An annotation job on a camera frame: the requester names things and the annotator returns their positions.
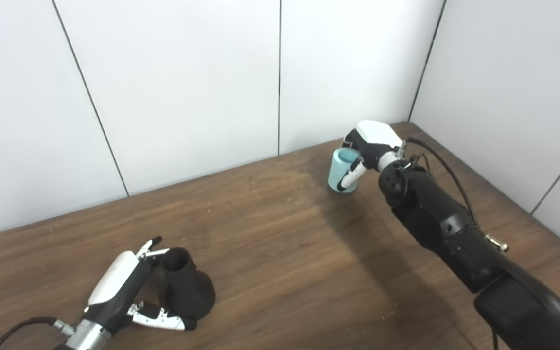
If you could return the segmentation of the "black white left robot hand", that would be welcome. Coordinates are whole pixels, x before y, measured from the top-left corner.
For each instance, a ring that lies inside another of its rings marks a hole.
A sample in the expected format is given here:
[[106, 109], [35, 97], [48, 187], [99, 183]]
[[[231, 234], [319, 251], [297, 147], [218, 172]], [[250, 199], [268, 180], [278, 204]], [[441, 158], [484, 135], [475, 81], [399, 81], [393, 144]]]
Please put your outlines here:
[[196, 329], [196, 320], [178, 316], [167, 307], [134, 301], [168, 251], [153, 251], [161, 241], [161, 236], [154, 237], [137, 252], [128, 250], [116, 257], [91, 293], [82, 321], [111, 336], [132, 323], [167, 330]]

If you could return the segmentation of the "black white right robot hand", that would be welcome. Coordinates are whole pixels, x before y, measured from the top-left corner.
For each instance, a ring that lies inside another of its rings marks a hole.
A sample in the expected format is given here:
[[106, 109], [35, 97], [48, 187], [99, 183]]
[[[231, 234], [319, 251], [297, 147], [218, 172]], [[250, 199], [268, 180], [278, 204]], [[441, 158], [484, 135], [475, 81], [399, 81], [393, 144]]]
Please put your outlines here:
[[404, 141], [388, 124], [371, 120], [358, 122], [341, 144], [341, 149], [351, 149], [357, 152], [357, 157], [332, 188], [341, 193], [346, 192], [368, 170], [382, 172], [393, 162], [402, 159], [404, 147]]

